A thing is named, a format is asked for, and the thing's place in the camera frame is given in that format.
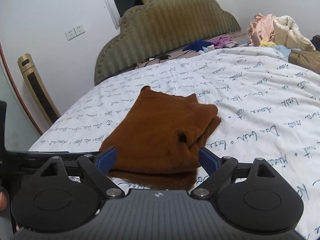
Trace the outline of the person left hand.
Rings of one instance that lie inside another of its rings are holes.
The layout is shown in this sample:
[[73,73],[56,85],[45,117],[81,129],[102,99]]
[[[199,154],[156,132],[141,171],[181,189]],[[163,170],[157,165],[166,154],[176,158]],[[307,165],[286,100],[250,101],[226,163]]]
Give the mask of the person left hand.
[[9,196],[3,187],[0,190],[0,211],[4,211],[8,206]]

